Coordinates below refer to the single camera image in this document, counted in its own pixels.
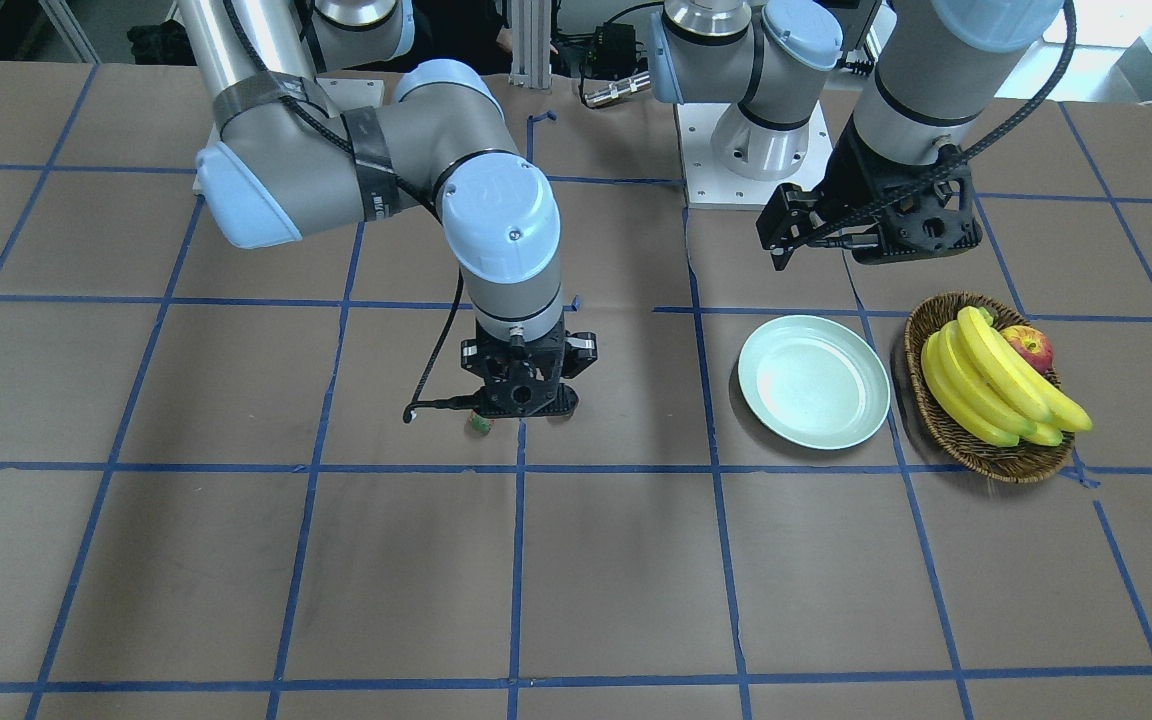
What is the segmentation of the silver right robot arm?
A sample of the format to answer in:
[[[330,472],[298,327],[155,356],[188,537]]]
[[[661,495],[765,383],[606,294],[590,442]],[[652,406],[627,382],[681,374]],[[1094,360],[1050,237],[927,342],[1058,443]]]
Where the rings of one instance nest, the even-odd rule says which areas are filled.
[[[593,333],[564,328],[561,213],[550,179],[518,154],[506,114],[461,61],[417,65],[392,100],[348,109],[321,70],[411,50],[408,1],[183,1],[212,99],[215,141],[197,152],[198,192],[241,249],[426,209],[460,265],[476,331],[461,366],[472,395],[435,409],[485,418],[566,416],[568,379],[594,364]]]

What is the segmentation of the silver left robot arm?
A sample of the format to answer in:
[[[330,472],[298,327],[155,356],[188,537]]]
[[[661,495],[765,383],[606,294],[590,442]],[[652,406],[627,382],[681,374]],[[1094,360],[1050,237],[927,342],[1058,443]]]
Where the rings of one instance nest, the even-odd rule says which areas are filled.
[[[787,182],[795,160],[756,168],[763,141],[803,145],[844,31],[814,1],[666,1],[652,17],[647,69],[662,103],[722,104],[713,147],[742,176],[774,179],[756,233],[776,270],[801,247],[846,249],[867,265],[950,258],[980,243],[969,161],[1024,122],[1064,76],[1076,37],[1070,1],[896,1],[895,26],[813,190]],[[1010,118],[969,129],[1055,18],[1066,44],[1051,76]]]

